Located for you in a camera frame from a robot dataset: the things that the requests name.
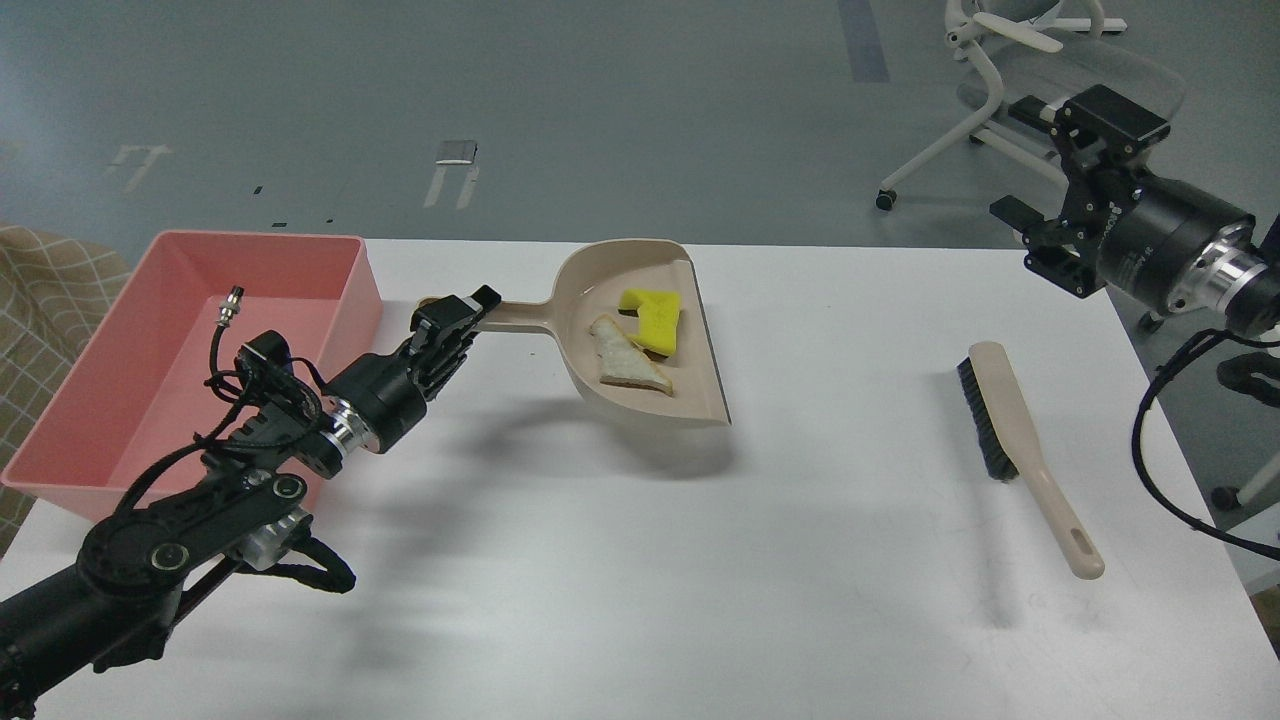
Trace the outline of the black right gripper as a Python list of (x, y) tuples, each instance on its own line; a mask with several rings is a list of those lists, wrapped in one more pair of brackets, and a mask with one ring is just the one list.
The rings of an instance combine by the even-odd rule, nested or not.
[(1149, 151), (1170, 136), (1165, 117), (1106, 85), (1056, 106), (1025, 96), (1007, 117), (1047, 142), (1032, 152), (1009, 141), (1007, 156), (1068, 186), (1060, 218), (1014, 196), (989, 205), (1029, 272), (1078, 299), (1112, 284), (1158, 314), (1256, 311), (1256, 219), (1149, 169)]

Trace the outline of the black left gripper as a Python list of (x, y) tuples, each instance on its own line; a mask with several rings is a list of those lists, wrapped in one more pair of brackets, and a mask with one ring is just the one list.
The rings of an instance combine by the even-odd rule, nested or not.
[(361, 420), (365, 448), (385, 454), (426, 416), (428, 405), (466, 361), (477, 325), (500, 301), (488, 284), (470, 296), (424, 300), (410, 319), (408, 345), (361, 355), (323, 393)]

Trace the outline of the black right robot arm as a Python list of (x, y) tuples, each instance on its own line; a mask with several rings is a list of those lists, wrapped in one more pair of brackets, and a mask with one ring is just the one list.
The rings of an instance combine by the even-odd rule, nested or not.
[(1012, 196), (991, 205), (1030, 272), (1079, 299), (1112, 286), (1153, 323), (1210, 309), (1239, 340), (1277, 324), (1277, 242), (1253, 243), (1251, 213), (1149, 169), (1167, 119), (1103, 85), (1057, 106), (1027, 96), (1010, 113), (1048, 137), (1068, 182), (1055, 217)]

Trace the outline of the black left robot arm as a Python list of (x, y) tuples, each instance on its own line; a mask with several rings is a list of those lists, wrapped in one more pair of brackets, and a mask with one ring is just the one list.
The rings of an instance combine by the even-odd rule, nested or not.
[(300, 377), (285, 338), (243, 343), (207, 386), (229, 404), (205, 436), (163, 456), (84, 537), (76, 561), (3, 602), (3, 716), (32, 719), (40, 696), (92, 667), (163, 656), (174, 628), (227, 578), (279, 577), (355, 588), (312, 530), (298, 461), (330, 479), (357, 450), (384, 454), (426, 415), (500, 304), (490, 287), (422, 301), (392, 354), (364, 354), (332, 379)]

